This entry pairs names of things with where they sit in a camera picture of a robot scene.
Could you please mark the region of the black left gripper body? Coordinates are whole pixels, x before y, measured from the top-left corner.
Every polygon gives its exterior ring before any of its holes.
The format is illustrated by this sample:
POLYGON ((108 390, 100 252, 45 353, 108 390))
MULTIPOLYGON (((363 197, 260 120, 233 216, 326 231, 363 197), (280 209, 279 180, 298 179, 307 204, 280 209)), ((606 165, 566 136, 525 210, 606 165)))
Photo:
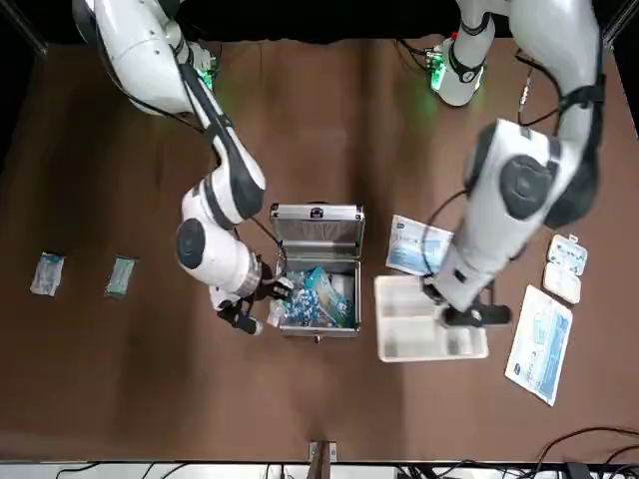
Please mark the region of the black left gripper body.
POLYGON ((479 306, 460 311, 449 305, 440 315, 440 321, 446 327, 481 327, 482 319, 482 310, 479 306))

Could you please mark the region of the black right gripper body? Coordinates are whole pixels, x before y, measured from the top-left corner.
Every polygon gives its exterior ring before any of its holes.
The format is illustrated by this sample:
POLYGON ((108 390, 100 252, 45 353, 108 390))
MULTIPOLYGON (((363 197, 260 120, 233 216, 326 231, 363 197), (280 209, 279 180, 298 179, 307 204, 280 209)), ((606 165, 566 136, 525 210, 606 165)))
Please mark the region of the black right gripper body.
POLYGON ((261 279, 254 293, 254 300, 261 301, 266 298, 278 299, 280 294, 278 292, 278 284, 273 281, 274 273, 272 268, 267 264, 261 263, 261 279))

